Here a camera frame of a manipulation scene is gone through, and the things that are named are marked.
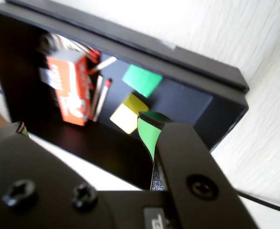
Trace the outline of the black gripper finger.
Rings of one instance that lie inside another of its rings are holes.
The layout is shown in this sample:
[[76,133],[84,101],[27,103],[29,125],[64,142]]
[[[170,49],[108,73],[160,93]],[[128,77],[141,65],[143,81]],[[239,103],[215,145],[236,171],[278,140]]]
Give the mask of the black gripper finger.
[[180,228],[257,228],[193,127],[152,111],[139,112],[138,121],[160,130],[154,160]]
[[0,128],[0,229],[106,229],[107,209],[16,122]]

